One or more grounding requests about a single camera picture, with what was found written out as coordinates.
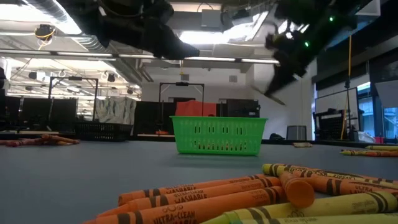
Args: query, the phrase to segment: orange crayon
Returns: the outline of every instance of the orange crayon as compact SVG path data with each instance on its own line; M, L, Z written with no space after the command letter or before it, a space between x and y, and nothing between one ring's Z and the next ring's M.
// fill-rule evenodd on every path
M215 187L215 186L220 186L220 185L224 185L224 184L233 184L233 183L244 182L244 181L260 179L260 178L265 178L265 175L257 174L257 175L250 175L250 176L232 178L232 179L227 179L227 180L212 180L212 181L208 181L208 182L201 182L201 183L195 183L195 184L177 185L174 187L162 187L159 189L136 190L133 192L121 194L119 196L119 206L124 205L128 201L139 199L139 198L160 196L160 195L165 195L165 194L173 194L173 193L185 192L185 191L196 190L196 189L204 189L207 187Z
M98 217L117 215L119 213L135 212L164 205L173 205L177 203L190 202L205 198L212 198L221 195L229 195L248 190L263 189L265 187L280 186L280 181L276 177L267 177L264 179L249 180L233 184L220 185L216 187L208 187L205 189L189 190L186 192L154 196L149 198L139 198L131 200L118 208L106 211Z
M394 187L348 179L336 180L315 175L313 177L305 179L309 184L312 185L312 187L316 191L328 195L348 195L375 191L385 191L391 193L393 196L398 198L398 189Z
M74 140L74 139L68 139L68 138L63 138L60 136L53 136L50 134L43 134L42 135L42 139L46 140L46 141L63 141L63 142L67 142L67 143L72 143L72 144L79 144L79 140Z
M38 139L23 139L18 141L9 141L6 143L6 146L18 147L18 146L37 146L42 145L44 140L41 138Z
M166 205L135 212L99 217L87 224L197 224L224 212L281 203L285 199L282 187L268 187L192 202Z
M301 169L301 170L312 170L316 172L318 175L323 175L323 176L335 176L336 178L339 179L355 179L355 178L363 178L363 179L369 179L369 180L376 180L376 181L382 181L382 182L387 182L390 184L397 184L398 185L398 180L388 180L388 179L383 179L383 178L378 178L378 177L369 177L365 175L358 175L358 174L348 174L348 173L343 173L343 172L335 172L335 171L328 171L328 170L321 170L321 169L313 169L313 168L308 168L308 167L301 167L301 166L293 166L293 165L283 165L283 164L273 164L277 166L287 166L291 167L294 169Z
M296 177L290 172L283 172L279 179L284 187L287 200L293 206L307 208L312 205L315 200L315 191L305 179Z

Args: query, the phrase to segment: table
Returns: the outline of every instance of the table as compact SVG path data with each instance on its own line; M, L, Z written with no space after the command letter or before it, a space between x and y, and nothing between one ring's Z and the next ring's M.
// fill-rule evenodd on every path
M396 158L343 156L338 146L261 147L250 157L177 154L174 142L0 146L0 223L81 223L117 207L120 193L260 174L263 163L398 179Z

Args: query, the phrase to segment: window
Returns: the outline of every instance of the window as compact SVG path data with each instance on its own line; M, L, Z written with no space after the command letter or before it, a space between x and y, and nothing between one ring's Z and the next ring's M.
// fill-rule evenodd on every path
M358 86L358 104L359 104L359 122L361 123L361 131L374 135L374 113L373 100L370 95L370 83Z
M384 109L384 137L396 138L398 133L398 108Z

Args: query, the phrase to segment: crayon tip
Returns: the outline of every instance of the crayon tip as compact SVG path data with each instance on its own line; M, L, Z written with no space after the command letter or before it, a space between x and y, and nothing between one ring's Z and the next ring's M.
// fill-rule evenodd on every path
M315 200L315 191L306 181L292 181L285 192L288 200L296 208L307 208Z
M117 208L110 209L106 212L103 212L103 213L97 215L97 217L105 217L108 215L117 215L117 214L126 213L126 212L131 212L129 204L125 204L125 205L119 206Z

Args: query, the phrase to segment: cable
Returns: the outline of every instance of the cable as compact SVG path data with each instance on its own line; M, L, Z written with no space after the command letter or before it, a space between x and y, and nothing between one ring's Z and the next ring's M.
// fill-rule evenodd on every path
M110 9L102 0L97 0L97 2L99 4L99 6L101 6L104 10L114 14L115 16L119 16L119 17L123 17L123 18L130 18L130 19L137 19L142 16L146 16L148 13L150 13L154 10L155 5L156 5L156 3L153 3L152 6L148 10L146 10L145 12L142 12L142 13L138 13L135 15L122 15L122 14L119 14L119 13L113 11L112 9Z
M352 50L352 46L353 46L353 38L352 38L352 35L350 35L349 36L349 49L348 49L348 80L350 80L350 78L351 78L351 50ZM343 127L341 127L340 140L343 140L344 129L346 128L345 126L346 126L347 104L348 104L348 95L346 96L346 104L344 107Z
M199 8L200 8L200 6L203 5L203 4L208 5L208 6L211 8L211 10L214 10L214 9L213 9L213 6L211 6L211 5L208 4L207 2L202 2L202 3L199 4L198 9L197 9L197 12L199 12Z

